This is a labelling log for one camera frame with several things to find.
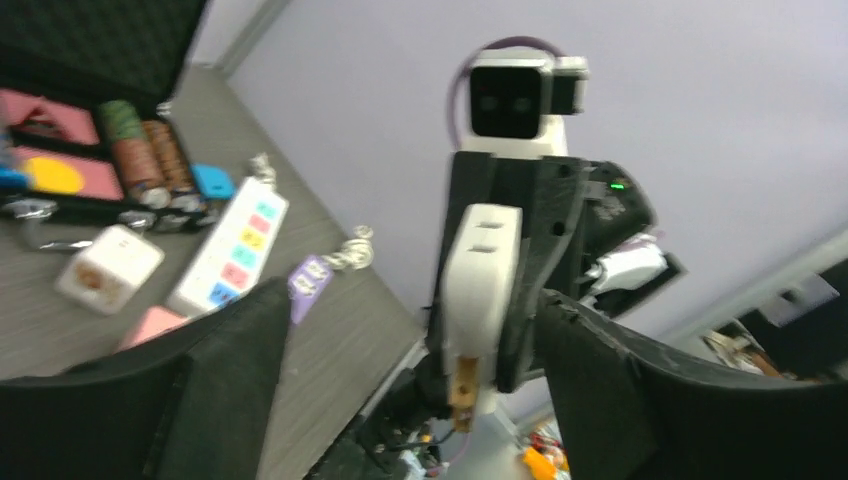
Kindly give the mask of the white plug adapter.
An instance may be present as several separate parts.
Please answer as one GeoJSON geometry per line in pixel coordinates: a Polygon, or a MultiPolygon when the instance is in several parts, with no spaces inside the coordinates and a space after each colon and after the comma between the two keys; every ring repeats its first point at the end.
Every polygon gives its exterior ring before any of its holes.
{"type": "Polygon", "coordinates": [[[440,282],[444,365],[458,433],[495,406],[500,337],[521,244],[522,210],[494,204],[466,208],[440,282]]]}

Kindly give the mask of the blue small charger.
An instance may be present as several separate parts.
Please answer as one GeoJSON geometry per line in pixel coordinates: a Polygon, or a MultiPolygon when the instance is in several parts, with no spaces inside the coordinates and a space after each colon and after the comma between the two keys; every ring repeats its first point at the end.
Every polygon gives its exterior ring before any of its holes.
{"type": "Polygon", "coordinates": [[[236,191],[230,175],[220,167],[193,163],[191,170],[199,192],[209,200],[228,200],[236,191]]]}

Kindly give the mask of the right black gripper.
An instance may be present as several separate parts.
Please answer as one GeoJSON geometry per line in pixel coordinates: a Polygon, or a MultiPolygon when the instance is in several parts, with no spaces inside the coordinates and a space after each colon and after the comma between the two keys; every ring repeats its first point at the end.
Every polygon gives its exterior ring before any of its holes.
{"type": "Polygon", "coordinates": [[[426,339],[430,354],[445,371],[441,276],[461,218],[473,204],[513,206],[522,213],[518,264],[495,377],[500,392],[512,393],[533,360],[533,317],[541,290],[586,292],[591,267],[626,240],[654,227],[656,215],[638,183],[613,162],[456,153],[426,339]]]}

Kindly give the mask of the white colourful power strip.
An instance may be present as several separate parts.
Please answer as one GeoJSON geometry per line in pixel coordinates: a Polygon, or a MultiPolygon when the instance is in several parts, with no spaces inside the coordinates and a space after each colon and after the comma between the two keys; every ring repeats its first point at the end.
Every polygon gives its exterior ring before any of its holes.
{"type": "Polygon", "coordinates": [[[289,202],[254,177],[246,178],[166,301],[195,317],[219,309],[255,286],[289,202]]]}

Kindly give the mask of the white cube socket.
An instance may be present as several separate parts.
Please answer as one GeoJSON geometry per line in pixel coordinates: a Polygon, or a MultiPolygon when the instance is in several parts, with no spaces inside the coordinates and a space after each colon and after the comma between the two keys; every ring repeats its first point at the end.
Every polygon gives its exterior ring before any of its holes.
{"type": "Polygon", "coordinates": [[[164,251],[123,225],[103,229],[55,282],[63,296],[104,314],[119,312],[164,260],[164,251]]]}

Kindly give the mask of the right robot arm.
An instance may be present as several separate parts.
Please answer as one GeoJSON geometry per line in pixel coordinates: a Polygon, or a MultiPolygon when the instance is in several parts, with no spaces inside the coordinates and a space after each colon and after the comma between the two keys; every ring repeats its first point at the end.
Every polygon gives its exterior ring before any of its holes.
{"type": "Polygon", "coordinates": [[[438,378],[464,358],[481,390],[515,391],[541,366],[531,347],[544,290],[609,317],[641,303],[681,269],[654,223],[616,163],[457,152],[426,340],[438,378]]]}

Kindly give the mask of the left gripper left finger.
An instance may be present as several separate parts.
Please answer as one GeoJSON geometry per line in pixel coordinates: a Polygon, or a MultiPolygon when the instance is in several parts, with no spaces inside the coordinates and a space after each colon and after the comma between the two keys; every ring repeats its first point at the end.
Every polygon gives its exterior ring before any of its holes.
{"type": "Polygon", "coordinates": [[[5,479],[253,479],[290,326],[274,277],[135,347],[1,384],[5,479]]]}

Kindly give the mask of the purple power strip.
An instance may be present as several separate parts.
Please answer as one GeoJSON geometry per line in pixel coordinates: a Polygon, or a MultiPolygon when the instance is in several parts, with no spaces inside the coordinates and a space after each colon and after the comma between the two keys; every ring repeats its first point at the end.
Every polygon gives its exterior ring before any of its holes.
{"type": "Polygon", "coordinates": [[[316,255],[306,257],[289,275],[290,319],[294,325],[303,321],[333,276],[329,264],[316,255]]]}

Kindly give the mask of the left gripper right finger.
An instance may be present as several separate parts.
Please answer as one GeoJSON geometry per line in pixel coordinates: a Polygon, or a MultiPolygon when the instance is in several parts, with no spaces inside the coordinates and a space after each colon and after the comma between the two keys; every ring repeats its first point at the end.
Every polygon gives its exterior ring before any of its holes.
{"type": "Polygon", "coordinates": [[[847,385],[712,363],[541,294],[543,363],[575,479],[847,475],[847,385]]]}

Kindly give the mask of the black poker chip case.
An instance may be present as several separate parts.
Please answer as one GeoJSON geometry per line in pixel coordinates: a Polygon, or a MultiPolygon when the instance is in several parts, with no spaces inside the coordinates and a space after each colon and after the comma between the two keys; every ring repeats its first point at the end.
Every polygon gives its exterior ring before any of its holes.
{"type": "Polygon", "coordinates": [[[1,213],[195,231],[215,222],[170,119],[203,1],[1,5],[1,213]]]}

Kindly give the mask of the pink cube socket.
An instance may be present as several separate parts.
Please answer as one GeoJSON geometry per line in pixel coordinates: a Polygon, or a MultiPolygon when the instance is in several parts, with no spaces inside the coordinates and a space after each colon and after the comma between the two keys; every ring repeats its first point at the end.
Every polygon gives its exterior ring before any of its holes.
{"type": "Polygon", "coordinates": [[[128,331],[116,352],[133,348],[160,335],[180,328],[190,320],[162,306],[149,308],[128,331]]]}

